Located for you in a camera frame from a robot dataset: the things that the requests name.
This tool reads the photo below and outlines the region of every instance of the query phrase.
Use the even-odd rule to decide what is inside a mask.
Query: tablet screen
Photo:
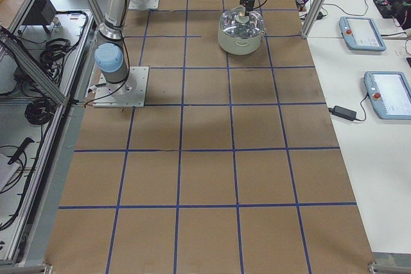
[[[347,21],[358,46],[381,46],[368,19],[347,19]]]
[[[411,98],[400,74],[373,74],[388,115],[411,116]]]

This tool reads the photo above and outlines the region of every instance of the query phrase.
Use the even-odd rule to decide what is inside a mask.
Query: tablet
[[[411,88],[402,72],[366,72],[365,87],[382,119],[411,120]]]
[[[359,51],[384,51],[386,49],[373,19],[341,17],[339,24],[349,49]]]

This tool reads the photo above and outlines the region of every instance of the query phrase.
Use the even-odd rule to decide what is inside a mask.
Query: blue joint cap
[[[114,73],[123,64],[123,52],[113,43],[104,43],[94,53],[98,67],[106,73]]]

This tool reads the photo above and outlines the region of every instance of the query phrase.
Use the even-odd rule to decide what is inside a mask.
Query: pot
[[[255,11],[245,16],[245,9],[238,7],[227,10],[220,17],[218,43],[230,54],[247,55],[260,46],[264,33],[262,16]]]

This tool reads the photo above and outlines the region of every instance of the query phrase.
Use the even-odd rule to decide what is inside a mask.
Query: silver pot lid
[[[239,39],[252,38],[265,31],[264,20],[258,12],[251,11],[249,16],[244,13],[243,7],[227,10],[220,18],[220,29]]]

